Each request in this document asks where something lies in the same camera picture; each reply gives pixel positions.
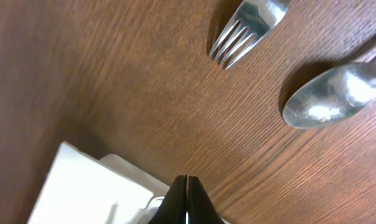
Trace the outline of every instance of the wood grain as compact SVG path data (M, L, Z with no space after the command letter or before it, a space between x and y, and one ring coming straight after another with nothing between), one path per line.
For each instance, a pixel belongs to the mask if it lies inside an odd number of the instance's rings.
M292 75L376 35L376 0L292 0L225 71L207 51L238 5L0 1L0 223L28 219L62 139L168 184L197 175L232 223L376 223L376 100L323 129L279 112Z

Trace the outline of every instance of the fork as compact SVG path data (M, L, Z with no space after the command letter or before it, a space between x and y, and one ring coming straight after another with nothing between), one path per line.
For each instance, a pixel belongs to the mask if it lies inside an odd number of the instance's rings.
M283 19L289 4L290 0L244 0L219 35L209 56L215 60L221 59L220 65L228 61L224 68L230 68ZM241 51L231 58L239 49Z

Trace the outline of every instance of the silver spoon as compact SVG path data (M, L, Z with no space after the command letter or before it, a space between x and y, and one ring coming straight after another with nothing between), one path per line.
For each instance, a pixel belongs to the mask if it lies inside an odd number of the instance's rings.
M376 96L376 57L332 68L297 90L283 108L294 128L318 128L350 118Z

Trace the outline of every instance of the spoon bowl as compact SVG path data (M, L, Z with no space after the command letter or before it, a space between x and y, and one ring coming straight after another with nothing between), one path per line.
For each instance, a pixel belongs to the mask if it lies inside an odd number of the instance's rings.
M294 128L322 127L350 118L376 97L376 57L332 68L297 90L283 108Z

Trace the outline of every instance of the black plastic item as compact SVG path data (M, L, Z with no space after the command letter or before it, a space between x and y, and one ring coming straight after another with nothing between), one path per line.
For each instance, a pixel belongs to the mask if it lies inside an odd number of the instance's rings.
M186 212L189 224L224 224L218 216L199 178L189 177L186 195L186 175L179 175L149 224L185 224Z
M148 224L185 224L186 176L179 175L165 195L155 216Z

